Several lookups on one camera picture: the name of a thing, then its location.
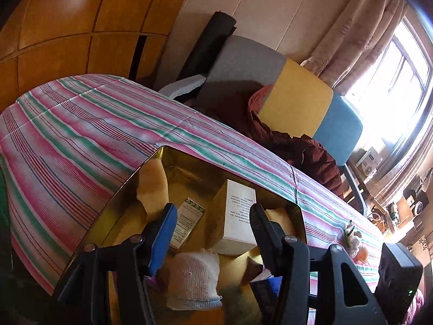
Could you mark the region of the gold metal tin box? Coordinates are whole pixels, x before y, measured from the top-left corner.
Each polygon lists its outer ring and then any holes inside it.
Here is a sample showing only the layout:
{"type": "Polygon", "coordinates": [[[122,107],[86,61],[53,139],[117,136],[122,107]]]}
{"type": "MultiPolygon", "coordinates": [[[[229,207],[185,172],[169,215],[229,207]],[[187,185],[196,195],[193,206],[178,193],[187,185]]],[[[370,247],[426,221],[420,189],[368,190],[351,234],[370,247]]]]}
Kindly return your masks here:
{"type": "Polygon", "coordinates": [[[260,203],[283,230],[305,240],[299,207],[228,170],[171,147],[158,149],[119,188],[77,248],[54,291],[55,324],[260,324],[250,280],[262,260],[249,210],[260,203]],[[174,259],[210,276],[215,310],[167,306],[174,259]]]}

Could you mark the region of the green white medicine box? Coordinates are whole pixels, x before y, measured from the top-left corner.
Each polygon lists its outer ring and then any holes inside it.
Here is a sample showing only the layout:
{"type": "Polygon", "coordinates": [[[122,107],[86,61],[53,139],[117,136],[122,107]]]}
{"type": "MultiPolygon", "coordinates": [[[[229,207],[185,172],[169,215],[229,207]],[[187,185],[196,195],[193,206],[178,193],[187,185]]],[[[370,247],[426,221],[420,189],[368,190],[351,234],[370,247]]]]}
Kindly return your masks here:
{"type": "Polygon", "coordinates": [[[177,223],[170,241],[170,247],[179,250],[205,214],[205,207],[188,197],[178,208],[177,223]]]}

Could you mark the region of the white sock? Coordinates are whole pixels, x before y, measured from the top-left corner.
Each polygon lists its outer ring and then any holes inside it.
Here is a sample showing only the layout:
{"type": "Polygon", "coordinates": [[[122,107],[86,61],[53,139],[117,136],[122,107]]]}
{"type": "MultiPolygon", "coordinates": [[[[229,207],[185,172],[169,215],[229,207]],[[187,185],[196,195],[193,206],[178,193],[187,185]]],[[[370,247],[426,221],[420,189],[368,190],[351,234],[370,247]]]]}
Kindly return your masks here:
{"type": "Polygon", "coordinates": [[[210,250],[177,254],[169,269],[169,309],[207,311],[220,308],[222,297],[217,293],[219,270],[219,256],[210,250]]]}

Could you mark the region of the blue tissue pack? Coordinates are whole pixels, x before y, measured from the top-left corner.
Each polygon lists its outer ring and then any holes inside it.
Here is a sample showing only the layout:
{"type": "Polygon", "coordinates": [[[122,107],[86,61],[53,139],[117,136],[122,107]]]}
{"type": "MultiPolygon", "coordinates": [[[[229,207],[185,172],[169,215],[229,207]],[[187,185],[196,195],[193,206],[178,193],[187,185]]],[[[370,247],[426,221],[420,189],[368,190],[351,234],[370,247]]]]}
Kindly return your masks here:
{"type": "Polygon", "coordinates": [[[261,312],[261,324],[271,324],[274,317],[282,277],[270,276],[266,279],[254,279],[250,288],[261,312]]]}

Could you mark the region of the black rolled mat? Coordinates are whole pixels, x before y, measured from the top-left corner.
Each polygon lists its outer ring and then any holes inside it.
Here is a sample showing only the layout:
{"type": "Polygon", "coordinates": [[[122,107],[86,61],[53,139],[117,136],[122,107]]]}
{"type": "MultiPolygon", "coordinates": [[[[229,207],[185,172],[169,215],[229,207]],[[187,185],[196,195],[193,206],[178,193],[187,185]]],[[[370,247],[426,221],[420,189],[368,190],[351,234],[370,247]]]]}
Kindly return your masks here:
{"type": "Polygon", "coordinates": [[[236,30],[236,19],[225,12],[217,11],[202,30],[200,37],[188,55],[177,80],[196,76],[207,76],[221,52],[226,39],[236,30]]]}

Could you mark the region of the pink patterned curtain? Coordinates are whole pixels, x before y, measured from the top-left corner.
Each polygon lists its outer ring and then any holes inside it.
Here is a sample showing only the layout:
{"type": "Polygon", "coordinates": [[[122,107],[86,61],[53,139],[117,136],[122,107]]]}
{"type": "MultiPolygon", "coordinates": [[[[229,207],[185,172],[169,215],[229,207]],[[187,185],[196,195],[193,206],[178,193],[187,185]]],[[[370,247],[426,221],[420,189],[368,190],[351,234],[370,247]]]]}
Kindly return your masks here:
{"type": "Polygon", "coordinates": [[[389,45],[407,8],[406,0],[350,0],[302,66],[346,95],[389,45]]]}

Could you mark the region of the window frame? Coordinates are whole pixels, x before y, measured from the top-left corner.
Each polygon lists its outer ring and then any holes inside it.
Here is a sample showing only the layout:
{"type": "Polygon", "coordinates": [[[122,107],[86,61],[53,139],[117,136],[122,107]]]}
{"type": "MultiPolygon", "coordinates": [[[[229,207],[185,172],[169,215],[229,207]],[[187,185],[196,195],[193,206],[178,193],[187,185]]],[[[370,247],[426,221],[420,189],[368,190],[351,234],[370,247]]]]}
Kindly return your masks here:
{"type": "Polygon", "coordinates": [[[396,27],[378,60],[346,94],[359,115],[363,132],[351,159],[356,164],[374,148],[381,164],[368,180],[382,179],[412,147],[424,126],[432,80],[432,62],[407,19],[396,27]]]}

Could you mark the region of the green cracker packet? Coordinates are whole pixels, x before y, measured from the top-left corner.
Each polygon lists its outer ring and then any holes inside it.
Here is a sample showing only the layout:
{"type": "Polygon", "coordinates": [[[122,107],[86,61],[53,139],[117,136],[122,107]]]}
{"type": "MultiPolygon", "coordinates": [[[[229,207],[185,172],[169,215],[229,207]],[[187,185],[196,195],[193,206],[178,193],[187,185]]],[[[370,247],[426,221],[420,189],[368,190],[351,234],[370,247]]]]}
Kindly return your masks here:
{"type": "Polygon", "coordinates": [[[355,226],[352,220],[350,220],[347,226],[345,226],[345,228],[343,229],[343,240],[346,249],[351,248],[352,234],[354,231],[355,231],[355,226]]]}

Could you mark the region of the striped pink green bedsheet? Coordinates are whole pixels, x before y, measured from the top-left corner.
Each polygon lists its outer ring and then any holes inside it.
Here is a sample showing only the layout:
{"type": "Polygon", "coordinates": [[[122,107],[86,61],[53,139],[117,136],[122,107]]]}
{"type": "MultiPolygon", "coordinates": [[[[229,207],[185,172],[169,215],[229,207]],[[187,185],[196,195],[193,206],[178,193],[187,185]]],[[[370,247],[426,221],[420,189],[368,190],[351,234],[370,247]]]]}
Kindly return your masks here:
{"type": "Polygon", "coordinates": [[[35,87],[1,113],[1,207],[14,251],[47,294],[109,199],[162,146],[296,203],[311,246],[341,243],[353,222],[369,252],[358,270],[377,286],[383,238],[354,208],[226,125],[127,79],[88,74],[35,87]]]}

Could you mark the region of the beige scrunchie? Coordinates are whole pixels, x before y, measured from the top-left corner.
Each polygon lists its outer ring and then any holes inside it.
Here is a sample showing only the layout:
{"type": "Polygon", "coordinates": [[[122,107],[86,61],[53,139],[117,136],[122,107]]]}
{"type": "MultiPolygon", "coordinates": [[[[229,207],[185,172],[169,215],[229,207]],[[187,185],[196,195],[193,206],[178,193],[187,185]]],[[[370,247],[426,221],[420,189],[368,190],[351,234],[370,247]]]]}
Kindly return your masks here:
{"type": "Polygon", "coordinates": [[[348,254],[350,258],[355,258],[360,250],[361,243],[362,243],[362,235],[358,233],[358,231],[352,233],[348,237],[348,254]]]}

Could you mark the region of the white boxed appliance carton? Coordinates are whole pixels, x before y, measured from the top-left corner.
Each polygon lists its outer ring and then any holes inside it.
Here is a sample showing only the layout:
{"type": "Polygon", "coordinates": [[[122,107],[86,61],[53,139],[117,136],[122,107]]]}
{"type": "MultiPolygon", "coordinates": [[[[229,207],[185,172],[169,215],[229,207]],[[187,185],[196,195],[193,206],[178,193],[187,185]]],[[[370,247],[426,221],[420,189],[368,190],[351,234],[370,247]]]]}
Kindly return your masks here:
{"type": "Polygon", "coordinates": [[[366,150],[355,166],[358,170],[362,171],[365,176],[369,176],[376,171],[376,168],[381,162],[381,155],[374,148],[370,148],[366,150]]]}

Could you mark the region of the large white carton box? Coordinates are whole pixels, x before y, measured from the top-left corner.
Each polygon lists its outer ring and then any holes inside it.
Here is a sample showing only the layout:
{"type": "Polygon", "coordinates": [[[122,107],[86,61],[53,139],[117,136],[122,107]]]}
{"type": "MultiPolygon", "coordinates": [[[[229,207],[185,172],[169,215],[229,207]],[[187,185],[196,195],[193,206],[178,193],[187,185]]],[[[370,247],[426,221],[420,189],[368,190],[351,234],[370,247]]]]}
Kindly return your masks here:
{"type": "Polygon", "coordinates": [[[250,208],[255,203],[253,188],[226,180],[207,211],[206,248],[237,257],[256,247],[250,226],[250,208]]]}

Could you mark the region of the wooden wardrobe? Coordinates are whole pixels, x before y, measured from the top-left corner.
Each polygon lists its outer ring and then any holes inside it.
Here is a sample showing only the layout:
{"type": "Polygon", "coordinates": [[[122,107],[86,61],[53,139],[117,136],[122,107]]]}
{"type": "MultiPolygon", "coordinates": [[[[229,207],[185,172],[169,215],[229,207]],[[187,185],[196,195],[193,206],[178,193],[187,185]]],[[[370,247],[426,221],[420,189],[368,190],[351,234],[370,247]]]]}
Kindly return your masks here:
{"type": "Polygon", "coordinates": [[[154,84],[184,0],[21,0],[1,28],[1,107],[65,76],[154,84]]]}

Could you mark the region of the purple snack pouch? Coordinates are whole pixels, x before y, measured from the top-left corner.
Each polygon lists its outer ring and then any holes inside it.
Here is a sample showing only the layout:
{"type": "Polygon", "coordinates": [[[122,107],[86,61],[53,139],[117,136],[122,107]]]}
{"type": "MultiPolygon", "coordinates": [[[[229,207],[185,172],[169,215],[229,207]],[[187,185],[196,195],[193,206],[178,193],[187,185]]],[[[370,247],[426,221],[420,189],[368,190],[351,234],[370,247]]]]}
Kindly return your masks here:
{"type": "Polygon", "coordinates": [[[145,278],[145,283],[149,288],[153,288],[153,289],[157,289],[158,288],[158,283],[157,283],[157,278],[156,275],[151,276],[151,277],[146,277],[145,278]]]}

